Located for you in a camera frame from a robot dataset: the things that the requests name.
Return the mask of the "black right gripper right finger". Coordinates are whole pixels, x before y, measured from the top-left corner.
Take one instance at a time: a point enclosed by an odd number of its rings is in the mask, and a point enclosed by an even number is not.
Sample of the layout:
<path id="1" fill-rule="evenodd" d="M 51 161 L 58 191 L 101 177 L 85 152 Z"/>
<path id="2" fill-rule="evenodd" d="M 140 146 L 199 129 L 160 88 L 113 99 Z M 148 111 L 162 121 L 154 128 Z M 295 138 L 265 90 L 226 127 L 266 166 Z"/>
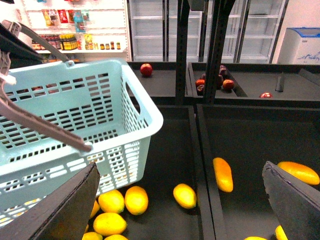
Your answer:
<path id="1" fill-rule="evenodd" d="M 289 240 L 320 238 L 320 192 L 266 161 L 262 178 L 269 204 Z"/>

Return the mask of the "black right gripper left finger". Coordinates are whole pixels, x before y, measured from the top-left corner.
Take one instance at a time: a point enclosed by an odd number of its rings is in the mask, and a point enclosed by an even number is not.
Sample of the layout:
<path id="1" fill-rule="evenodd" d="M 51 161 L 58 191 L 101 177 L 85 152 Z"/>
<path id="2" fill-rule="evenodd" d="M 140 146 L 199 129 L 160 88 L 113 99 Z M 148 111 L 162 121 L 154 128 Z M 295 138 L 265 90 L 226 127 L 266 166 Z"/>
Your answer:
<path id="1" fill-rule="evenodd" d="M 80 240 L 100 181 L 92 162 L 0 230 L 2 240 Z"/>

